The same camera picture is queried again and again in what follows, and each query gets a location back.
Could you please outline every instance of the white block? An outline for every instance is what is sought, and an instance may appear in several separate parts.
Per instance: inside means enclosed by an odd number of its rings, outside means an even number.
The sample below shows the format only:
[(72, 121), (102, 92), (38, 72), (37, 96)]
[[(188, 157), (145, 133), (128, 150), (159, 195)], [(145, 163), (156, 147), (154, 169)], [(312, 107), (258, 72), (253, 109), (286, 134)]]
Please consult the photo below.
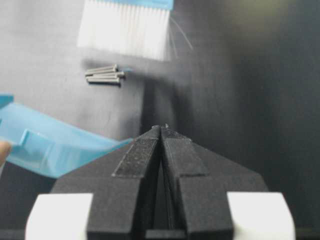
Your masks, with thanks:
[(279, 192), (228, 192), (233, 240), (295, 240), (295, 225)]
[(29, 215), (25, 240), (86, 240), (92, 193), (40, 194)]

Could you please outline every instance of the finger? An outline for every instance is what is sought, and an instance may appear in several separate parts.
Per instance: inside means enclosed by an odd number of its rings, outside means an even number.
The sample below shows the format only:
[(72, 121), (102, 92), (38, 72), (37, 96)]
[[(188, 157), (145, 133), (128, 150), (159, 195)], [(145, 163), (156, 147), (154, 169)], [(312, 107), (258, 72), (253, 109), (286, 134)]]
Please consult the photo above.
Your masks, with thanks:
[(11, 151), (11, 145), (7, 141), (0, 141), (0, 166), (6, 161), (6, 157)]

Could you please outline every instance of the blue plastic piece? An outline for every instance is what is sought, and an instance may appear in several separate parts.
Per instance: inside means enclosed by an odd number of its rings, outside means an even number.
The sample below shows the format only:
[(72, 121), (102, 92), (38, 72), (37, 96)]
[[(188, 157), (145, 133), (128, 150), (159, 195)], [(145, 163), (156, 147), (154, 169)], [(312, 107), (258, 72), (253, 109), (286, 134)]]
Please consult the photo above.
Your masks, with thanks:
[(8, 162), (37, 174), (59, 178), (131, 141), (81, 130), (13, 101), (0, 94), (0, 140), (13, 145)]
[(105, 2), (114, 2), (119, 4), (129, 4), (144, 6), (147, 8), (172, 10), (174, 8), (174, 0), (103, 0)]

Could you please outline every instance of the blue brush handle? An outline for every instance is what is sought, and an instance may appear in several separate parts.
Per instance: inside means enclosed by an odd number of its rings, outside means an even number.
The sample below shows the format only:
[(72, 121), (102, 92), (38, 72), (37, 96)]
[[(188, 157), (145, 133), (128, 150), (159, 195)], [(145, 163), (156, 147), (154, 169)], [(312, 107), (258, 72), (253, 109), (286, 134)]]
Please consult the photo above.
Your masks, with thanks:
[(172, 10), (174, 0), (103, 0), (104, 2), (114, 2), (119, 4), (138, 5), (148, 8)]

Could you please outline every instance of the white bristles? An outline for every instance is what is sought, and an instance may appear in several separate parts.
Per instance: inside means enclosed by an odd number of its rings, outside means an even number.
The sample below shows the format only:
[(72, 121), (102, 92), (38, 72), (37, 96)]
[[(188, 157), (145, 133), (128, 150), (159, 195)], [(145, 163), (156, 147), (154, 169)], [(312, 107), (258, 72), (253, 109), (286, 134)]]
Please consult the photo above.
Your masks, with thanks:
[(85, 0), (78, 47), (164, 61), (170, 11)]

